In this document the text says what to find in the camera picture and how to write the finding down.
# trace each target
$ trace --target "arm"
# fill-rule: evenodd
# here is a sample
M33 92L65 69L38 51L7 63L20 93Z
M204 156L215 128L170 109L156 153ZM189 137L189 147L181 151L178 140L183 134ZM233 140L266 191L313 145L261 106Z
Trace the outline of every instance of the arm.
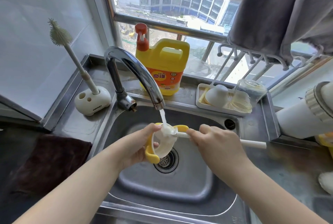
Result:
M149 124L104 149L37 202L14 224L88 224L124 168L144 161L143 146L161 126Z
M187 134L212 172L231 187L263 224L328 224L253 165L239 137L231 131L201 125Z

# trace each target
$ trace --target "person's right hand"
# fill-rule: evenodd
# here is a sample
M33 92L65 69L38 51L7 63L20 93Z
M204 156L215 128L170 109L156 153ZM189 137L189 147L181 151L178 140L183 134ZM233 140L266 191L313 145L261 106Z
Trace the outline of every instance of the person's right hand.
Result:
M188 129L186 133L198 146L211 171L227 184L239 178L244 169L253 165L238 135L232 131L203 124L199 131Z

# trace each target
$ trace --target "yellow handle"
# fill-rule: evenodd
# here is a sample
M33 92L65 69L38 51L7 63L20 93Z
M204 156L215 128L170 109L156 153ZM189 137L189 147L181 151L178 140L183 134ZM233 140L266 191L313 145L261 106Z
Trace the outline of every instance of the yellow handle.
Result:
M178 129L179 132L186 132L186 130L188 130L189 128L185 125L177 125L174 126ZM146 150L144 151L144 155L146 156L147 160L150 163L159 163L160 162L160 158L158 155L155 155L152 148L154 146L152 146L152 134L148 137L147 142L145 144Z
M184 41L178 41L178 40L172 40L168 38L162 38L159 40L155 45L154 51L156 52L156 55L160 55L163 48L173 48L173 49L180 49L183 53L181 55L180 63L187 62L189 58L189 43Z

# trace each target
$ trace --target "hand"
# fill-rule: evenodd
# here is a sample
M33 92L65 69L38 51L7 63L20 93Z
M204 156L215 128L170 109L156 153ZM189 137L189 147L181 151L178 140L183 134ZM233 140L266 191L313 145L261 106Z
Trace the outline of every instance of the hand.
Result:
M161 125L151 123L144 129L126 135L110 145L110 149L116 150L115 153L119 159L120 171L135 163L146 161L146 156L144 155L144 145L151 134L159 131L160 129Z
M237 134L218 127L201 125L199 131L188 129L186 132L197 146L202 158L221 180L227 184L251 165Z

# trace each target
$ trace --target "white tray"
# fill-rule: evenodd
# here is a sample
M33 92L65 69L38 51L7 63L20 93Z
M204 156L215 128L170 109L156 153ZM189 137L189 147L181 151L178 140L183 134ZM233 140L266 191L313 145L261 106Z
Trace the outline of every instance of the white tray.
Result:
M238 112L234 109L230 109L228 107L230 107L229 105L229 101L227 104L224 105L223 108L219 108L219 107L216 107L216 106L211 106L211 105L208 105L207 103L205 103L204 100L202 100L202 102L199 102L199 98L200 96L203 94L204 90L206 89L206 87L210 87L210 85L207 85L207 84L199 84L198 85L198 88L197 88L197 95L196 95L196 98L195 98L195 104L197 105L197 107L199 108L203 108L203 109L207 109L207 110L212 110L212 111L216 111L216 112L221 112L221 113L228 113L228 114L233 114L233 115L238 115L238 116L246 116L250 113L241 113L241 112ZM229 90L229 94L231 94L229 96L229 100L231 100L231 97L233 95L233 92L232 92L232 89L228 89Z

